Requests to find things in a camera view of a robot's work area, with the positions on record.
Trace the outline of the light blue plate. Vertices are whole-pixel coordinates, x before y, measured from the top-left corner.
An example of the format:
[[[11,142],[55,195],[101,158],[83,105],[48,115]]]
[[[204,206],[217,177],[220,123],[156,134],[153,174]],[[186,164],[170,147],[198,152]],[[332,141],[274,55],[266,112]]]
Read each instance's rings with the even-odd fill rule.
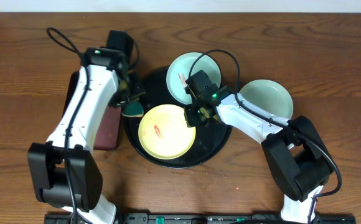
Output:
[[[169,66],[166,75],[166,84],[170,94],[180,103],[189,105],[192,103],[192,98],[184,90],[186,80],[189,77],[189,72],[192,64],[201,55],[198,52],[189,52],[177,57]],[[203,56],[193,67],[192,74],[199,70],[203,70],[209,77],[212,83],[218,87],[221,84],[222,78],[218,65],[208,55]]]
[[[254,80],[242,87],[239,93],[250,103],[276,116],[291,118],[293,115],[291,95],[272,80]]]

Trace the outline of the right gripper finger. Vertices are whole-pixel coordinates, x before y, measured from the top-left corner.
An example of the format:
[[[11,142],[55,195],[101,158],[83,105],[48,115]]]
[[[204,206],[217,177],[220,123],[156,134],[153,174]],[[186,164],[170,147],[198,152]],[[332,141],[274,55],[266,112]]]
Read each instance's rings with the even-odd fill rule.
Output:
[[[216,107],[213,105],[204,105],[200,108],[200,114],[201,114],[201,122],[206,123],[211,120],[215,120],[218,123],[221,123],[222,120],[220,119]]]
[[[189,128],[196,127],[201,122],[201,115],[198,107],[193,105],[186,105],[184,107],[184,117],[186,120],[186,125]]]

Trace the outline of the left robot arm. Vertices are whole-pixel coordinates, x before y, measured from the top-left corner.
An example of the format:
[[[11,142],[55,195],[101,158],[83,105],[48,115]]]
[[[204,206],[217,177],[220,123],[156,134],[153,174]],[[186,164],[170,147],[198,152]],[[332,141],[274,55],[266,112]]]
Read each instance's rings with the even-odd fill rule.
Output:
[[[107,107],[134,108],[144,94],[131,64],[138,48],[125,32],[112,30],[104,47],[66,49],[80,59],[77,85],[56,129],[45,143],[32,143],[27,160],[35,197],[71,212],[68,223],[114,223],[116,206],[102,195],[103,176],[93,158],[96,134]]]

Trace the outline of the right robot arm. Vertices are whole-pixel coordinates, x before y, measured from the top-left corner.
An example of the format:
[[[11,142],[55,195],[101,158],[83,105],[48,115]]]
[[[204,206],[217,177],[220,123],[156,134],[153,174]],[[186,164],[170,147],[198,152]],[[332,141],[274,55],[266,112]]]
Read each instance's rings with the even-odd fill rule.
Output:
[[[192,104],[184,108],[189,127],[215,119],[239,129],[260,143],[276,185],[284,193],[281,218],[311,223],[323,186],[332,173],[339,173],[309,119],[271,114],[225,86],[219,88],[200,70],[186,81]]]

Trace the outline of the green sponge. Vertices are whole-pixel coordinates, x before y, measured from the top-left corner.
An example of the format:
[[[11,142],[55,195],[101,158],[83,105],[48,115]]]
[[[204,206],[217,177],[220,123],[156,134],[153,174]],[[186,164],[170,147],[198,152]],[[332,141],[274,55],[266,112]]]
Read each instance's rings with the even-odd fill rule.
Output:
[[[144,116],[144,108],[141,103],[135,101],[126,105],[121,114],[128,118],[140,118]]]

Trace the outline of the yellow plate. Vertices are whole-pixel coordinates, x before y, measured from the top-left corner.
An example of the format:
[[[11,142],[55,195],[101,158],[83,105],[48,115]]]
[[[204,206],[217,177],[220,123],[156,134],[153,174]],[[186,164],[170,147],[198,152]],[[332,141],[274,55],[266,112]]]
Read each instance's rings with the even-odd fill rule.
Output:
[[[197,131],[188,127],[184,109],[176,105],[159,105],[142,118],[138,138],[143,149],[156,159],[175,159],[193,145]]]

